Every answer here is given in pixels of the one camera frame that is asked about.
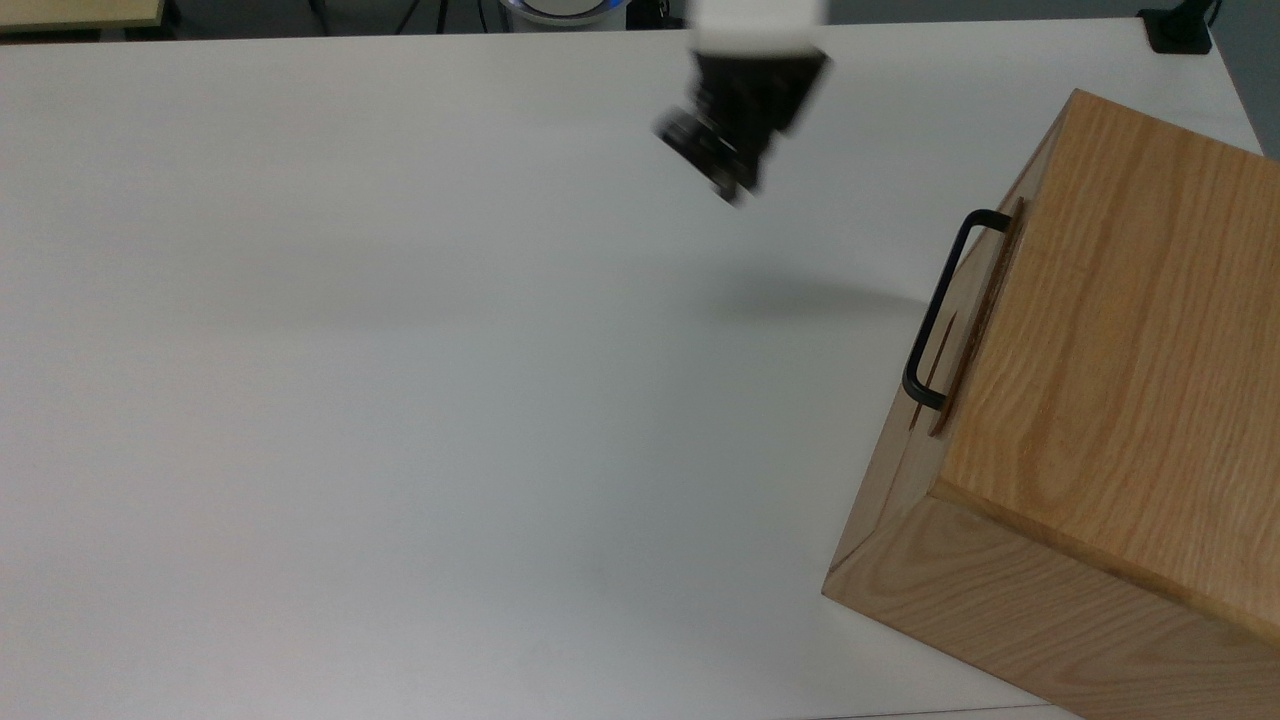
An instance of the cable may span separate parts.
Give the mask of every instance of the cable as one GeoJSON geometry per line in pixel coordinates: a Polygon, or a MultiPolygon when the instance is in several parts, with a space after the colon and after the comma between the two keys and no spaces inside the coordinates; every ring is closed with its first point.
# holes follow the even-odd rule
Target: cable
{"type": "Polygon", "coordinates": [[[417,9],[417,4],[421,1],[422,0],[413,0],[412,3],[410,3],[408,12],[404,13],[404,19],[402,19],[399,27],[396,28],[396,35],[404,32],[404,26],[408,24],[408,19],[413,17],[413,10],[417,9]]]}
{"type": "Polygon", "coordinates": [[[449,14],[449,0],[440,0],[440,12],[435,14],[435,35],[444,35],[444,18],[449,14]]]}
{"type": "MultiPolygon", "coordinates": [[[[325,36],[333,35],[333,32],[329,31],[329,8],[325,6],[325,0],[307,0],[307,5],[311,8],[311,14],[320,20],[320,32],[325,36]]],[[[174,3],[174,0],[165,0],[164,8],[166,14],[169,13],[170,6],[174,10],[178,9],[178,4],[174,3]]]]}

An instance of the black metal handle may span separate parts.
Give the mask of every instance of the black metal handle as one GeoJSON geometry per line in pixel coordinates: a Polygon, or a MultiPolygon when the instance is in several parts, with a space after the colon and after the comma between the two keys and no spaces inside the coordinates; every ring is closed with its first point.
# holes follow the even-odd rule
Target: black metal handle
{"type": "Polygon", "coordinates": [[[924,345],[929,342],[929,334],[933,332],[933,323],[938,320],[938,311],[942,310],[942,299],[946,297],[947,287],[951,286],[951,275],[955,274],[956,265],[960,264],[960,255],[964,254],[964,246],[969,240],[969,233],[973,232],[973,228],[975,227],[991,228],[996,232],[1007,232],[1010,223],[1012,223],[1012,218],[1004,213],[997,213],[995,210],[974,210],[964,219],[964,224],[960,225],[960,232],[956,233],[956,241],[951,246],[951,255],[947,256],[947,264],[942,268],[942,277],[938,278],[938,287],[933,290],[933,299],[929,300],[929,309],[924,311],[924,322],[920,323],[920,332],[915,334],[915,345],[911,346],[911,355],[908,356],[906,368],[902,369],[902,389],[906,391],[906,395],[911,400],[924,405],[925,407],[942,410],[942,405],[947,401],[947,396],[929,389],[928,386],[920,382],[920,360],[924,359],[924,345]]]}

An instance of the wooden panel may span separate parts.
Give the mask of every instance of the wooden panel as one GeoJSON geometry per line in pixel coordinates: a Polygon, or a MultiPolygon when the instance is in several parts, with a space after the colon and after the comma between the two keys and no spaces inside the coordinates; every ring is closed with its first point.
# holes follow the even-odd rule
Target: wooden panel
{"type": "Polygon", "coordinates": [[[1014,208],[1011,209],[1001,206],[1001,211],[1009,217],[1009,227],[1005,229],[1004,238],[998,246],[991,251],[992,258],[987,263],[987,274],[979,286],[978,296],[973,300],[972,310],[966,313],[965,337],[960,341],[960,347],[954,350],[956,354],[955,357],[947,363],[950,369],[947,374],[950,377],[946,386],[946,400],[934,415],[933,424],[929,428],[931,436],[942,434],[947,420],[955,413],[956,404],[964,395],[965,374],[978,351],[978,346],[982,345],[991,314],[995,311],[1000,293],[1005,286],[1005,273],[1009,270],[1009,264],[1018,251],[1027,202],[1024,197],[1016,197],[1012,202],[1014,208]]]}
{"type": "MultiPolygon", "coordinates": [[[[1012,213],[1015,206],[1036,196],[1060,127],[1061,118],[1044,133],[1044,138],[1005,195],[998,210],[1012,213]]],[[[922,370],[928,369],[925,380],[931,387],[948,388],[954,383],[964,341],[973,331],[972,314],[991,283],[996,254],[1004,240],[1000,233],[983,231],[956,269],[942,311],[938,314],[938,323],[925,346],[924,357],[934,359],[922,365],[922,370]]],[[[832,569],[846,561],[881,523],[901,515],[924,497],[938,474],[950,442],[950,434],[928,437],[924,432],[932,429],[936,416],[937,413],[922,407],[899,387],[832,557],[832,569]],[[919,433],[922,437],[913,441],[916,428],[920,427],[924,428],[919,433]],[[904,454],[910,454],[905,461],[904,454]]]]}
{"type": "Polygon", "coordinates": [[[154,26],[161,6],[163,0],[4,0],[0,31],[154,26]]]}
{"type": "Polygon", "coordinates": [[[823,592],[1091,720],[1280,716],[1276,650],[932,497],[823,592]]]}
{"type": "Polygon", "coordinates": [[[1280,644],[1280,165],[1076,94],[938,492],[1280,644]]]}

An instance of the white table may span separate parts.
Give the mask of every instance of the white table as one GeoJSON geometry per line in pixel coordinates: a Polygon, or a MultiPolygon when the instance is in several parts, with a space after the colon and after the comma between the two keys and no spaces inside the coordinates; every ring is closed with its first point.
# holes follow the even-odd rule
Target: white table
{"type": "Polygon", "coordinates": [[[0,47],[0,716],[1041,703],[819,584],[964,213],[1076,86],[1256,151],[1221,59],[832,28],[735,210],[684,44],[0,47]]]}

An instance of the gray floor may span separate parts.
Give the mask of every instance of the gray floor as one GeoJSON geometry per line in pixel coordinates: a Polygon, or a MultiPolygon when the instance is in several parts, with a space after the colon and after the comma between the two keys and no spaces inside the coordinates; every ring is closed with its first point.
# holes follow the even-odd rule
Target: gray floor
{"type": "MultiPolygon", "coordinates": [[[[384,35],[411,0],[329,0],[334,35],[384,35]]],[[[1133,17],[1176,0],[829,0],[832,23],[906,23],[1037,18],[1133,17]]],[[[182,37],[294,37],[317,35],[306,0],[178,0],[182,37]]],[[[480,32],[477,3],[498,31],[498,0],[453,0],[447,32],[480,32]]],[[[675,1],[677,13],[684,6],[675,1]]],[[[404,32],[435,29],[439,0],[422,0],[404,32]]],[[[1262,147],[1280,158],[1280,0],[1225,0],[1213,28],[1262,147]]]]}

